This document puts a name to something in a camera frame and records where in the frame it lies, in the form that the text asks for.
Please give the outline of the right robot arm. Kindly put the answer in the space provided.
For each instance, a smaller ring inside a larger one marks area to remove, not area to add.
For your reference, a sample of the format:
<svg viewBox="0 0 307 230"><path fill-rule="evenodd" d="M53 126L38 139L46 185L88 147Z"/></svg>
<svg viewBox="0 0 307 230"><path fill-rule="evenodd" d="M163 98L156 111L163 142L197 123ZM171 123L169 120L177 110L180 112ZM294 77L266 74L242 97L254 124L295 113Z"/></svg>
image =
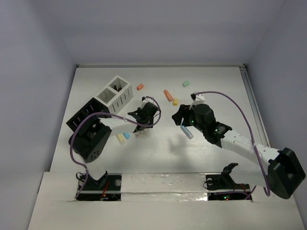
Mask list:
<svg viewBox="0 0 307 230"><path fill-rule="evenodd" d="M289 199L306 177L293 150L279 150L253 143L230 126L216 121L213 110L206 104L182 104L172 119L177 126L193 126L209 143L260 166L259 173L240 172L238 163L230 163L221 173L206 177L205 185L210 191L235 189L239 184L249 184L268 186L278 197Z"/></svg>

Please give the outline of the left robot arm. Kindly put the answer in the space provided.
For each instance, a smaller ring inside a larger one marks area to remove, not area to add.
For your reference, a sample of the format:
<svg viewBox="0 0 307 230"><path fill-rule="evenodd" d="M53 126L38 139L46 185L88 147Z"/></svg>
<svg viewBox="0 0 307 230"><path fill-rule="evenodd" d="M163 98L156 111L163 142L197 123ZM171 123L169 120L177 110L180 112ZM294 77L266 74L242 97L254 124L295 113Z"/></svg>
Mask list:
<svg viewBox="0 0 307 230"><path fill-rule="evenodd" d="M123 133L136 133L153 128L154 117L161 114L157 101L150 97L142 99L141 106L126 116L111 114L106 106L91 99L66 125L73 131L69 139L71 160L85 169L83 183L101 189L107 183L107 171L92 174L87 164L94 162L103 152L108 139Z"/></svg>

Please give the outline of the yellow highlighter cap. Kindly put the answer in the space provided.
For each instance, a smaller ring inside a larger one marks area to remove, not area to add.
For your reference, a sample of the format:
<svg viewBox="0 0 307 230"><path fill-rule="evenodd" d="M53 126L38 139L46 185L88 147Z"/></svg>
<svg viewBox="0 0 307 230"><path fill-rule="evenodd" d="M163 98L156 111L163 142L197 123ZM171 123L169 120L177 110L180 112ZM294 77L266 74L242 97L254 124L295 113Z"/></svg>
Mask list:
<svg viewBox="0 0 307 230"><path fill-rule="evenodd" d="M178 105L178 98L174 98L174 99L173 99L173 105L174 105L174 106L177 106L177 105Z"/></svg>

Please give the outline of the orange highlighter cap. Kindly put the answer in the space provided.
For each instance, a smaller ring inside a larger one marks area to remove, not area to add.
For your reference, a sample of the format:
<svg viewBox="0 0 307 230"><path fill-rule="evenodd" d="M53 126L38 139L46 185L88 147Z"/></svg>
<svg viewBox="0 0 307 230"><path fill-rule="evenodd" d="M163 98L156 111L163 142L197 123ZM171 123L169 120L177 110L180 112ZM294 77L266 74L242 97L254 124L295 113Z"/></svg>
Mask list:
<svg viewBox="0 0 307 230"><path fill-rule="evenodd" d="M164 90L164 94L169 102L173 101L172 95L168 92L168 90Z"/></svg>

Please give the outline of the blue highlighter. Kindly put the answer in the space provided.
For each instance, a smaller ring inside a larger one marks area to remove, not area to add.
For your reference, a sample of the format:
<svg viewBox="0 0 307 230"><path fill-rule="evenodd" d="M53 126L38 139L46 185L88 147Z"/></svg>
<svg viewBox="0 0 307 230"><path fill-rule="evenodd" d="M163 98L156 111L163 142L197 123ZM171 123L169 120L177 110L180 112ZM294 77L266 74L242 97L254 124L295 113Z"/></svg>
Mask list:
<svg viewBox="0 0 307 230"><path fill-rule="evenodd" d="M188 137L188 139L193 139L194 136L192 135L192 133L189 131L187 127L180 125L180 129Z"/></svg>

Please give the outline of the blue highlighter cap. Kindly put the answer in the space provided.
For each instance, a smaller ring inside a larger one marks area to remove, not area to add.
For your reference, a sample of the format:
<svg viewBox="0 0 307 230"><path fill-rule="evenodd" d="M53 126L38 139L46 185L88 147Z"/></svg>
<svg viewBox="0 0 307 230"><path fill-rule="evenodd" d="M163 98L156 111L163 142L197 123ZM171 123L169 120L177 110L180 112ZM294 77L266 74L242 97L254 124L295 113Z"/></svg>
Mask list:
<svg viewBox="0 0 307 230"><path fill-rule="evenodd" d="M123 136L125 139L130 139L130 134L127 132L123 133Z"/></svg>

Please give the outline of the green highlighter cap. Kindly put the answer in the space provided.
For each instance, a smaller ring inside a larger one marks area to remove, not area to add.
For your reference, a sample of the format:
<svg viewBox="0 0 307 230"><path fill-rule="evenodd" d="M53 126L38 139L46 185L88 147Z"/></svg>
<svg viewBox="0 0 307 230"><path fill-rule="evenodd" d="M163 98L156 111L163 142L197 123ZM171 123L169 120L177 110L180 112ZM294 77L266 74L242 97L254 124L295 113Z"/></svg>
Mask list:
<svg viewBox="0 0 307 230"><path fill-rule="evenodd" d="M183 87L187 87L187 86L189 86L189 85L190 85L190 82L189 82L188 80L182 83L182 86L183 86Z"/></svg>

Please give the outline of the small orange marker cap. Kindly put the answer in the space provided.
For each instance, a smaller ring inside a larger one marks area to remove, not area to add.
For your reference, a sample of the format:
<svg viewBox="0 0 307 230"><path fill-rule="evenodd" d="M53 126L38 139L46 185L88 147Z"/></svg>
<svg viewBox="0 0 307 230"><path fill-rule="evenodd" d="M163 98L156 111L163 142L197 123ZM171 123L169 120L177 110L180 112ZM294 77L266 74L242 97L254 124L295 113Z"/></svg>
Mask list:
<svg viewBox="0 0 307 230"><path fill-rule="evenodd" d="M143 84L140 84L140 85L138 85L136 88L137 88L137 90L141 90L143 87L144 87L144 85L143 85Z"/></svg>

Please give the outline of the yellow highlighter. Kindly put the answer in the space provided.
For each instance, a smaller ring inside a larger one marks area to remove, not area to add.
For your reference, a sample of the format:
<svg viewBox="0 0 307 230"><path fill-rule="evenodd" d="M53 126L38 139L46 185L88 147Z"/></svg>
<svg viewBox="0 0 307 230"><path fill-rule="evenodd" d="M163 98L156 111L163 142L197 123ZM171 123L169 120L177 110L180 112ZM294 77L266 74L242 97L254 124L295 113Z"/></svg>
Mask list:
<svg viewBox="0 0 307 230"><path fill-rule="evenodd" d="M125 144L125 139L124 139L124 137L123 137L122 134L117 134L117 135L116 135L116 138L118 139L118 141L119 141L119 143L120 143L121 145L124 145L124 144Z"/></svg>

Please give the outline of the white slotted organizer box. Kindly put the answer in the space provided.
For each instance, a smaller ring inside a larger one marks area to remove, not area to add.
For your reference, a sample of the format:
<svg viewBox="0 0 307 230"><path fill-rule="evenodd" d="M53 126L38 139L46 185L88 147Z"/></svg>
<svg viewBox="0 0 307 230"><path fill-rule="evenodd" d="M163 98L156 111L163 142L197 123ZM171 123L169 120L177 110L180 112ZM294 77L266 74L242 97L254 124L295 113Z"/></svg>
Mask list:
<svg viewBox="0 0 307 230"><path fill-rule="evenodd" d="M116 75L94 98L110 113L118 114L133 98L132 84Z"/></svg>

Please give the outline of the black slotted organizer box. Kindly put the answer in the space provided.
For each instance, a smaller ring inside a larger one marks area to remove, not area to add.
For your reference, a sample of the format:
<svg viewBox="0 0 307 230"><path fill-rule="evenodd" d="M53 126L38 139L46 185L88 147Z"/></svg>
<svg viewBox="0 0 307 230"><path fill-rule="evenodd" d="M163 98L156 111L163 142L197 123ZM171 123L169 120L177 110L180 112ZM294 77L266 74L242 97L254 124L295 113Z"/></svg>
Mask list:
<svg viewBox="0 0 307 230"><path fill-rule="evenodd" d="M78 112L76 112L67 122L67 126L75 132L79 124L90 114L97 112L109 113L109 109L97 99L90 99Z"/></svg>

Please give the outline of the aluminium side rail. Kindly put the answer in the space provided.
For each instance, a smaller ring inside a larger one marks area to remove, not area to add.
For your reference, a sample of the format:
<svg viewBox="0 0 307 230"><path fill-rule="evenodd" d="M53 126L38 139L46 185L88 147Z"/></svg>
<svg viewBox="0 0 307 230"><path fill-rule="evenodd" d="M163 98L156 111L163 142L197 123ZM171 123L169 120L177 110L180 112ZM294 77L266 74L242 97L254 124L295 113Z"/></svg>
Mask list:
<svg viewBox="0 0 307 230"><path fill-rule="evenodd" d="M264 171L268 171L270 160L278 156L278 150L270 148L268 137L264 128L262 118L250 85L247 70L244 67L238 67L239 86L236 87L236 98L239 105L243 107L243 120L247 124L247 130L243 135L234 136L236 148L239 154L257 165L261 165Z"/></svg>

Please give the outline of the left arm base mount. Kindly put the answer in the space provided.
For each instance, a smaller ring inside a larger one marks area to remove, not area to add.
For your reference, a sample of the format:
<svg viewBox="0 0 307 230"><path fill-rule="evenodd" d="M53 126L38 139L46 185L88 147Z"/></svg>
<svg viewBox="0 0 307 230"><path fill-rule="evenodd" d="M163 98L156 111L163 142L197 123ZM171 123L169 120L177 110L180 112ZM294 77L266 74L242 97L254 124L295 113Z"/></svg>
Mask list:
<svg viewBox="0 0 307 230"><path fill-rule="evenodd" d="M122 174L108 174L98 181L90 175L86 180L85 173L76 173L78 187L76 200L78 201L120 201Z"/></svg>

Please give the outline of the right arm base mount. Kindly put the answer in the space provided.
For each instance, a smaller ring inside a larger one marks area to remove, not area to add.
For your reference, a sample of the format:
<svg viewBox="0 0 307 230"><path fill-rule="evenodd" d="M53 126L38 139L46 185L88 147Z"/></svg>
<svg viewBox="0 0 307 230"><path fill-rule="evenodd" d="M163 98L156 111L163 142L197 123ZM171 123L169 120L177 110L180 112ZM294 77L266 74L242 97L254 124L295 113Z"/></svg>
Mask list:
<svg viewBox="0 0 307 230"><path fill-rule="evenodd" d="M206 175L203 187L208 191L209 201L252 200L249 184L237 184L230 177L238 163L225 166L221 173Z"/></svg>

